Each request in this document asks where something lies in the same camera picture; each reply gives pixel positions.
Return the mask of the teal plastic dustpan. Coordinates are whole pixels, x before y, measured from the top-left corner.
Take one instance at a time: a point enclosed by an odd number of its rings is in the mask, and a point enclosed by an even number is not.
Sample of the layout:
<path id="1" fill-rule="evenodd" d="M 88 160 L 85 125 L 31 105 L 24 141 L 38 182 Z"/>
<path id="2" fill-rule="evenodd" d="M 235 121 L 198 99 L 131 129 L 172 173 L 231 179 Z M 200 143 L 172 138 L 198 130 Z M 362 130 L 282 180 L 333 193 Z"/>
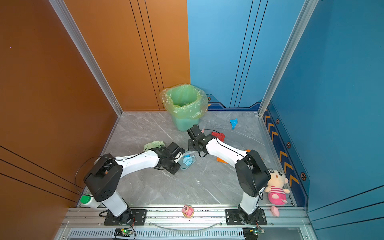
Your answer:
<path id="1" fill-rule="evenodd" d="M 182 154 L 182 156 L 178 159 L 180 170 L 185 171 L 196 162 L 195 153 L 196 152 L 185 152 Z"/>

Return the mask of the light cyan paper scrap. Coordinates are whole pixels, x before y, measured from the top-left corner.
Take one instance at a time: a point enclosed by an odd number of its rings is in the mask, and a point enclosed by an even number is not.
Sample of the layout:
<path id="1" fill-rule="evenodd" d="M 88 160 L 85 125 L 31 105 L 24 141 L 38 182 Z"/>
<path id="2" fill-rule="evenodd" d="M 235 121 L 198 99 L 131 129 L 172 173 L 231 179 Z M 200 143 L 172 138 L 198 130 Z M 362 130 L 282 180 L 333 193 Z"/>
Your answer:
<path id="1" fill-rule="evenodd" d="M 186 167 L 189 167 L 189 166 L 192 165 L 194 162 L 195 162 L 195 159 L 186 159 L 186 160 L 183 160 L 183 164 L 184 164 Z"/>

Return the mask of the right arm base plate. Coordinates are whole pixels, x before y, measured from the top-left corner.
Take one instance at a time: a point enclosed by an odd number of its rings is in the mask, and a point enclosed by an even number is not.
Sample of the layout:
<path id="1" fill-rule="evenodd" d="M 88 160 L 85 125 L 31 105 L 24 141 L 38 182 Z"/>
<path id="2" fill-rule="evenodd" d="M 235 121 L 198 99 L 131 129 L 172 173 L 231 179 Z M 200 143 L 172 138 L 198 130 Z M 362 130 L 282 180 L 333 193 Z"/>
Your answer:
<path id="1" fill-rule="evenodd" d="M 234 225 L 259 225 L 266 226 L 267 217 L 261 208 L 257 208 L 251 215 L 248 215 L 242 209 L 226 209 L 226 223 L 229 226 Z"/>

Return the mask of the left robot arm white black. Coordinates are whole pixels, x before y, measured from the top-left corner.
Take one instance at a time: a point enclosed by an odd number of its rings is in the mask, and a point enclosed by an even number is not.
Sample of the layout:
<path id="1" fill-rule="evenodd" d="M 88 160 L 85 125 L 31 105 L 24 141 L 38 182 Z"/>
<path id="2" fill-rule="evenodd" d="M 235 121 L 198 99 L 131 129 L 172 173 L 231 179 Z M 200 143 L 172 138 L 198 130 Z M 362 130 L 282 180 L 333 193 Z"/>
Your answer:
<path id="1" fill-rule="evenodd" d="M 178 160 L 184 153 L 185 149 L 171 143 L 167 147 L 146 149 L 132 156 L 113 157 L 106 154 L 98 157 L 84 176 L 84 183 L 91 197 L 107 207 L 107 215 L 116 224 L 131 225 L 133 212 L 117 191 L 120 179 L 143 169 L 166 170 L 174 175 L 180 169 Z"/>

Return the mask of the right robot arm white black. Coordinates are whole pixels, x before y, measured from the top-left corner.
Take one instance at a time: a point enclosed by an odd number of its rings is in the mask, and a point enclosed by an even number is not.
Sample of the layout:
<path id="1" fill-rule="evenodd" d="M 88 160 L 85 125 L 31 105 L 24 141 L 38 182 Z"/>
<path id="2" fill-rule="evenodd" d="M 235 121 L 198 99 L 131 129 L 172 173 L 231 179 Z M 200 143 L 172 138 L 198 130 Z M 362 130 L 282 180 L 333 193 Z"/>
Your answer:
<path id="1" fill-rule="evenodd" d="M 235 168 L 239 185 L 243 190 L 243 197 L 238 206 L 239 219 L 245 225 L 256 224 L 262 216 L 262 210 L 259 208 L 261 193 L 271 179 L 271 174 L 260 154 L 255 150 L 247 152 L 236 149 L 211 134 L 205 135 L 198 125 L 193 125 L 187 133 L 190 137 L 188 140 L 190 151 L 215 156 Z"/>

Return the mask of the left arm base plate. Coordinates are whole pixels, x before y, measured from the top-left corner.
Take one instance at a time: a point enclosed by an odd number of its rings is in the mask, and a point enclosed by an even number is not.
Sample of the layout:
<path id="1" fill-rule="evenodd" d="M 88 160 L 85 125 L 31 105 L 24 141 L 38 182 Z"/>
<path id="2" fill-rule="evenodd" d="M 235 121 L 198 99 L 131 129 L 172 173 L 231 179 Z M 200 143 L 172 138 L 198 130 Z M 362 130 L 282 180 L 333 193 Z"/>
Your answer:
<path id="1" fill-rule="evenodd" d="M 99 214 L 105 218 L 105 226 L 143 226 L 147 217 L 146 209 L 127 209 L 119 217 L 112 214 L 110 210 L 103 211 Z"/>

